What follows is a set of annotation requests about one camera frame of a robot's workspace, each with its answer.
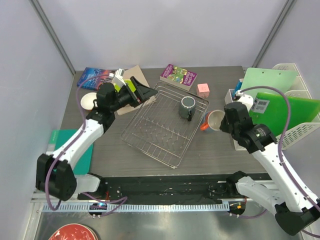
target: gray floor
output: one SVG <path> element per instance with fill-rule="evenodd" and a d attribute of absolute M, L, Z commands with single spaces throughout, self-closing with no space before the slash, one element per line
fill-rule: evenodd
<path fill-rule="evenodd" d="M 228 89 L 235 87 L 239 78 L 244 77 L 241 66 L 188 67 L 198 73 L 190 92 L 196 93 L 197 84 L 208 83 L 210 88 L 208 110 L 221 109 L 225 105 Z M 151 87 L 159 81 L 163 68 L 143 69 L 143 74 Z M 62 129 L 78 129 L 82 124 L 75 92 L 77 81 L 82 73 L 74 78 L 66 106 Z M 80 98 L 92 92 L 81 89 Z M 120 139 L 136 111 L 116 116 L 110 129 L 93 146 L 90 171 L 103 177 L 232 174 L 239 170 L 245 173 L 265 173 L 265 169 L 246 151 L 235 151 L 231 137 L 227 133 L 204 133 L 198 130 L 182 159 L 180 166 L 172 169 L 141 151 L 128 146 Z"/>
<path fill-rule="evenodd" d="M 245 215 L 262 211 L 248 202 Z M 257 219 L 239 219 L 225 212 L 115 213 L 92 219 L 88 213 L 43 213 L 36 240 L 47 240 L 61 226 L 80 223 L 97 233 L 99 240 L 302 240 L 280 229 L 266 213 Z"/>

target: orange mug handle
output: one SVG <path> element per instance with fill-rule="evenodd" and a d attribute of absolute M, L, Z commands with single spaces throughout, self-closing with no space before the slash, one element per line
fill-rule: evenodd
<path fill-rule="evenodd" d="M 201 130 L 201 131 L 204 131 L 204 130 L 206 130 L 206 129 L 208 129 L 208 128 L 209 128 L 209 125 L 208 125 L 207 122 L 204 122 L 204 123 L 200 126 L 200 130 Z"/>

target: white label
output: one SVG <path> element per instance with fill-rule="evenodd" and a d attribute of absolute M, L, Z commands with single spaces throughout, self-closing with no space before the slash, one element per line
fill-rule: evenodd
<path fill-rule="evenodd" d="M 268 107 L 269 102 L 270 102 L 269 100 L 262 100 L 259 98 L 255 98 L 253 106 L 251 108 L 252 112 L 264 114 Z"/>

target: gray mug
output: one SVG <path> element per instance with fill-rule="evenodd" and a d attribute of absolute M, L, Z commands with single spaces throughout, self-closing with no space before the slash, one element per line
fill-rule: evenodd
<path fill-rule="evenodd" d="M 183 97 L 179 105 L 179 115 L 184 119 L 188 119 L 190 122 L 192 117 L 195 115 L 195 112 L 196 100 L 191 96 Z"/>

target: red plate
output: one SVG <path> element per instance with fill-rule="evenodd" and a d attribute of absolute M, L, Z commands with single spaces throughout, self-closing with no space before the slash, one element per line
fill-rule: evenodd
<path fill-rule="evenodd" d="M 73 223 L 60 227 L 49 240 L 98 240 L 98 238 L 87 226 Z"/>

